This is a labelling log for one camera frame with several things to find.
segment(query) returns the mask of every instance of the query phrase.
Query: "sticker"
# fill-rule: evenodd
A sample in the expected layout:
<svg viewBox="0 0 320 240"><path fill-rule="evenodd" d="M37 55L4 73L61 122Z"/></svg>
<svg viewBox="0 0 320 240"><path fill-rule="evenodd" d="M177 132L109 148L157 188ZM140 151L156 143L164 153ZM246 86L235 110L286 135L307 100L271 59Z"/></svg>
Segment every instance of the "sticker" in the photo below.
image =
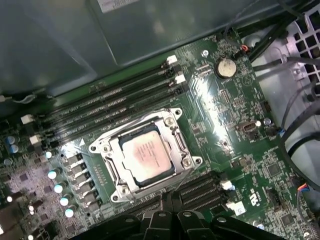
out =
<svg viewBox="0 0 320 240"><path fill-rule="evenodd" d="M101 11L105 14L126 5L138 2L139 0L97 0Z"/></svg>

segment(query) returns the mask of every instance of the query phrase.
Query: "green circuit board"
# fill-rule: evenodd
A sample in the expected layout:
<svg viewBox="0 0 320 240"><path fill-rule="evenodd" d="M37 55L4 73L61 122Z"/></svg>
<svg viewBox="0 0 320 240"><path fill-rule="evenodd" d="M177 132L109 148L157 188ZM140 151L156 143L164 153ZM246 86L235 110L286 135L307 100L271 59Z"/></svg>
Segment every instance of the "green circuit board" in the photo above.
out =
<svg viewBox="0 0 320 240"><path fill-rule="evenodd" d="M278 149L278 136L271 134L276 127L272 111L250 61L246 57L236 60L236 74L229 79L217 76L217 62L236 52L237 50L221 39L219 34L206 37L55 97L47 103L26 110L25 113L40 115L44 110L54 111L90 93L96 93L98 96L100 88L161 64L168 56L175 54L189 91L155 105L146 105L143 111L127 116L126 121L161 108L181 108L183 113L178 124L186 144L191 155L203 159L203 164L188 178L192 179L209 171L224 172L234 186L228 201L235 203L236 207L233 210L225 208L220 214L234 216L248 224L259 225L266 231L286 239L306 239L306 236L310 237L309 239L317 239L315 233L299 216L296 208L297 187L293 183L295 174L284 162L282 153ZM252 130L246 131L245 127L249 125ZM85 127L90 126L79 126L75 131L81 133ZM28 138L20 134L19 128L19 126L15 130L8 128L2 131L1 136L4 138L8 135L19 135L20 144L27 145ZM65 159L81 153L95 182L101 207L91 215L80 208L74 218L66 219L63 214L64 208L59 205L56 193L46 193L46 195L39 193L38 196L42 194L50 199L45 205L46 210L43 211L48 216L47 221L58 219L61 228L59 239L71 237L70 230L74 233L83 232L90 226L125 211L130 203L112 203L110 199L115 186L104 160L97 154L89 153L88 150L89 145L103 132L103 129L96 129L77 135L75 139L66 141L62 146L52 150L54 157L50 160L43 160L43 156L22 151L9 156L13 161L11 165L4 165L0 161L0 174L11 174L12 177L10 183L0 183L2 197L6 196L8 189L16 192L21 187L28 191L39 192L43 186L50 184L45 174L48 170L61 166ZM6 147L2 144L2 159L7 158L5 152ZM34 159L40 159L42 163L35 164ZM28 172L29 178L21 182L19 176L25 172ZM65 178L66 175L62 174L55 181L60 182ZM142 199L141 202L152 197L154 195ZM302 201L301 206L303 214L308 218L310 213L306 203ZM210 208L201 211L208 221L216 214ZM24 223L24 228L31 230L41 223L41 215L43 212L33 216L31 220L33 224Z"/></svg>

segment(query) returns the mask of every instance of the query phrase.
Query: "chip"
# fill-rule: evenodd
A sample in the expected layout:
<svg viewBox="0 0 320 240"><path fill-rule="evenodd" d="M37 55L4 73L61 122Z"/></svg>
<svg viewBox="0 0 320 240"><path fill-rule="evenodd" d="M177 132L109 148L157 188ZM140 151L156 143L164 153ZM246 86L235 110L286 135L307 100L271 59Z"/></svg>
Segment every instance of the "chip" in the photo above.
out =
<svg viewBox="0 0 320 240"><path fill-rule="evenodd" d="M41 218L41 221L45 221L45 220L48 220L48 219L49 219L48 216L47 216L47 214L41 215L40 218Z"/></svg>
<svg viewBox="0 0 320 240"><path fill-rule="evenodd" d="M281 169L277 163L274 163L268 166L268 171L270 173L270 176L275 176L281 172Z"/></svg>
<svg viewBox="0 0 320 240"><path fill-rule="evenodd" d="M21 182L27 181L27 180L28 180L27 174L26 174L26 173L25 173L25 174L22 174L22 175L20 176L20 180L21 180Z"/></svg>
<svg viewBox="0 0 320 240"><path fill-rule="evenodd" d="M125 156L124 167L140 183L172 168L166 148L156 130L126 141L122 149Z"/></svg>
<svg viewBox="0 0 320 240"><path fill-rule="evenodd" d="M51 193L52 192L52 188L50 186L45 186L43 188L43 191L45 194Z"/></svg>
<svg viewBox="0 0 320 240"><path fill-rule="evenodd" d="M281 218L281 221L282 221L283 226L285 226L285 227L289 226L295 222L294 218L292 217L291 214L287 214L287 215L283 216Z"/></svg>

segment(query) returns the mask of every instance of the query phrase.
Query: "capacitor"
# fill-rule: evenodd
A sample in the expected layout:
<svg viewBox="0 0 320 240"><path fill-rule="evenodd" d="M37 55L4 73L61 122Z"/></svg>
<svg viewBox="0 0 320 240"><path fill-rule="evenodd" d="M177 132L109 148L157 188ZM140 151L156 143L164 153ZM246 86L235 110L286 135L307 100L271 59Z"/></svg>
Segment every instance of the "capacitor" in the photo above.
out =
<svg viewBox="0 0 320 240"><path fill-rule="evenodd" d="M263 225L263 223L260 220L254 220L252 225L258 229L261 229L261 230L265 229L265 226Z"/></svg>
<svg viewBox="0 0 320 240"><path fill-rule="evenodd" d="M54 186L54 191L57 193L57 194L60 194L63 192L63 190L66 188L67 186L67 183L65 181L61 181L59 182L58 184L56 184Z"/></svg>
<svg viewBox="0 0 320 240"><path fill-rule="evenodd" d="M75 215L75 211L77 210L77 206L70 205L64 212L64 215L67 218L72 218Z"/></svg>
<svg viewBox="0 0 320 240"><path fill-rule="evenodd" d="M71 201L72 197L73 196L70 193L67 193L67 194L63 195L63 197L60 199L61 206L64 206L64 207L68 206L68 204Z"/></svg>
<svg viewBox="0 0 320 240"><path fill-rule="evenodd" d="M10 165L13 163L13 161L12 161L10 158L6 158L6 159L3 161L3 163L4 163L4 165L6 165L6 166L10 166Z"/></svg>
<svg viewBox="0 0 320 240"><path fill-rule="evenodd" d="M34 212L35 210L37 210L44 202L41 200L37 200L34 203L30 204L28 206L28 209L30 212Z"/></svg>
<svg viewBox="0 0 320 240"><path fill-rule="evenodd" d="M61 174L62 170L61 168L57 167L56 169L51 170L50 172L48 172L48 178L49 179L56 179L56 177Z"/></svg>
<svg viewBox="0 0 320 240"><path fill-rule="evenodd" d="M21 149L17 146L17 145L15 145L15 144L12 144L11 146L10 146L10 148L9 148L9 151L10 151L10 153L12 153L12 154L16 154L17 152L19 152Z"/></svg>
<svg viewBox="0 0 320 240"><path fill-rule="evenodd" d="M24 194L23 194L22 192L17 191L17 192L15 192L15 193L11 194L10 196L8 196L8 197L6 198L6 200L8 201L8 203L12 203L13 201L21 198L23 195L24 195Z"/></svg>
<svg viewBox="0 0 320 240"><path fill-rule="evenodd" d="M215 65L215 73L221 79L232 78L237 72L236 63L230 58L222 58Z"/></svg>
<svg viewBox="0 0 320 240"><path fill-rule="evenodd" d="M46 159L50 159L50 158L52 158L53 154L50 151L46 151L44 156L46 157Z"/></svg>
<svg viewBox="0 0 320 240"><path fill-rule="evenodd" d="M7 136L5 138L5 142L9 145L12 145L14 143L18 143L20 141L19 137L14 137L14 136Z"/></svg>

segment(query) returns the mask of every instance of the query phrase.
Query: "ram slot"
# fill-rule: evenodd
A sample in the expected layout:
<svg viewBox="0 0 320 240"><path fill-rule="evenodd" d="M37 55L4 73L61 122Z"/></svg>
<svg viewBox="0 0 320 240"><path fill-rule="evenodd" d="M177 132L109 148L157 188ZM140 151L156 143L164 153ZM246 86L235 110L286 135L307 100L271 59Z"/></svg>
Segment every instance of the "ram slot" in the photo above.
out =
<svg viewBox="0 0 320 240"><path fill-rule="evenodd" d="M117 89L123 88L127 85L134 84L137 81L147 79L149 77L152 77L154 75L163 75L167 72L168 68L164 67L163 65L161 66L156 66L152 69L145 70L143 72L139 72L133 76L130 76L129 78L126 78L120 82L111 84L111 85L106 85L102 89L99 89L98 91L93 91L89 94L86 94L85 96L81 98L77 98L72 102L65 103L57 108L55 108L53 111L49 112L47 115L48 117L58 114L59 112L66 111L71 108L77 108L77 106L81 106L81 104L86 103L90 100L92 100L97 94L99 95L105 95L107 93L112 93L116 92Z"/></svg>
<svg viewBox="0 0 320 240"><path fill-rule="evenodd" d="M120 124L124 124L128 121L130 121L133 118L134 114L141 113L143 111L148 110L149 108L154 107L155 105L158 105L168 99L172 99L174 97L177 97L187 91L188 87L186 85L179 85L176 88L169 89L167 91L164 91L160 94L157 93L156 96L154 96L152 99L145 99L144 105L141 105L139 107L136 107L135 105L132 105L130 108L126 108L125 110L119 112L116 114L114 118L108 118L105 120L101 120L99 122L96 122L94 125L90 127L83 126L83 129L78 129L75 132L72 132L70 134L67 133L67 136L63 136L59 138L59 145L66 144L70 141L76 140L77 138L82 137L83 135L87 133L92 133L97 130L109 130L114 127L117 127Z"/></svg>
<svg viewBox="0 0 320 240"><path fill-rule="evenodd" d="M143 82L141 84L135 85L132 88L129 88L121 94L108 97L105 100L97 102L94 105L89 105L79 110L78 112L73 112L72 114L65 115L61 117L61 119L52 123L51 125L55 125L55 127L62 128L67 125L71 126L72 124L85 122L88 119L103 117L103 115L109 114L113 109L116 109L117 107L119 108L120 104L123 105L128 101L133 101L136 98L136 96L139 96L139 94L144 94L144 92L146 92L146 90L150 90L152 86L168 86L169 83L170 80L165 79L163 77L158 77L153 81Z"/></svg>

